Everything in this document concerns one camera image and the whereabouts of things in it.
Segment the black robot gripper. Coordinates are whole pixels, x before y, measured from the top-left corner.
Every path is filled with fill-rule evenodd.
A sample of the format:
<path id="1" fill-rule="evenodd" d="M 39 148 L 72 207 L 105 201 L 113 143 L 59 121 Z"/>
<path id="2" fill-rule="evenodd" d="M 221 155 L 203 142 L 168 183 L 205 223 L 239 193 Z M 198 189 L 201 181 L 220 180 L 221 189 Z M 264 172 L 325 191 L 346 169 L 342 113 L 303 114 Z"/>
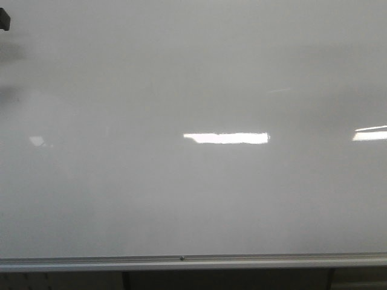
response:
<path id="1" fill-rule="evenodd" d="M 4 31 L 8 31 L 10 29 L 10 16 L 4 8 L 0 8 L 0 29 Z"/>

